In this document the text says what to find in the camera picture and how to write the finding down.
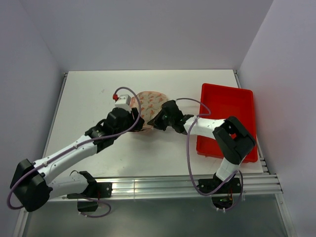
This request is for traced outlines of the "pink mesh laundry bag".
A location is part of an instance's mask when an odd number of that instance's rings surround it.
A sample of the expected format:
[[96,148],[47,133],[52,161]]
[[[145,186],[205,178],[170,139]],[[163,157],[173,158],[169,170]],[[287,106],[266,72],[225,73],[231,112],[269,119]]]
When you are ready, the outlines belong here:
[[168,101],[168,97],[161,92],[142,91],[137,94],[137,98],[141,104],[141,118],[145,121],[141,132],[150,131],[153,126],[147,123],[160,112],[162,104]]

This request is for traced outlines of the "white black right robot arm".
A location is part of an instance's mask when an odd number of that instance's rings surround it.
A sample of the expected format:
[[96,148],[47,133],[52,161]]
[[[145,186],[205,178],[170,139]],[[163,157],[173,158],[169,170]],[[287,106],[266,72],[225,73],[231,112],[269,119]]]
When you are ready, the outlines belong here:
[[165,102],[161,106],[161,111],[148,122],[148,125],[163,131],[170,126],[177,133],[185,134],[187,142],[190,135],[215,140],[224,155],[213,182],[215,190],[221,193],[231,186],[230,180],[233,175],[256,145],[254,137],[236,117],[209,119],[203,118],[202,115],[185,115],[175,100]]

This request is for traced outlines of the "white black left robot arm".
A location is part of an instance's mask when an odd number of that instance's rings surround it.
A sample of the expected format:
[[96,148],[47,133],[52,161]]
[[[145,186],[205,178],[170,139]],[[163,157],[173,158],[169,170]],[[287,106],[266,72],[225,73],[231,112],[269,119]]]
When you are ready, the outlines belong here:
[[18,163],[13,175],[7,205],[15,195],[28,212],[41,208],[52,198],[76,195],[95,198],[99,186],[87,171],[77,171],[62,179],[57,177],[77,162],[98,154],[127,132],[139,131],[144,124],[137,108],[114,108],[107,117],[88,129],[84,135],[60,151],[36,161]]

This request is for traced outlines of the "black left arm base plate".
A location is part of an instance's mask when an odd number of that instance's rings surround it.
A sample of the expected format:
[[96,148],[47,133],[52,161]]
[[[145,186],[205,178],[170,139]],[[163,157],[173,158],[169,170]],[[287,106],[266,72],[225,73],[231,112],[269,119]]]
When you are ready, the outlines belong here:
[[[110,198],[112,195],[112,183],[94,183],[88,185],[83,193],[68,194],[67,199],[77,199],[77,210],[81,215],[89,218],[100,218],[109,215],[112,207],[105,202],[105,198]],[[106,208],[104,214],[95,215],[98,208]]]

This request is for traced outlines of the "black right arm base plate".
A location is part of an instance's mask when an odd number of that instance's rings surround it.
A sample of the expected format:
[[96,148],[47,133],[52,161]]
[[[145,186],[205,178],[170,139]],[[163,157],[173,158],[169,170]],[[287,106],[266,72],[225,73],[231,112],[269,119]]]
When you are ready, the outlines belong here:
[[230,181],[224,183],[217,178],[198,179],[198,189],[204,193],[213,194],[237,194],[240,193],[242,185],[239,178],[232,178]]

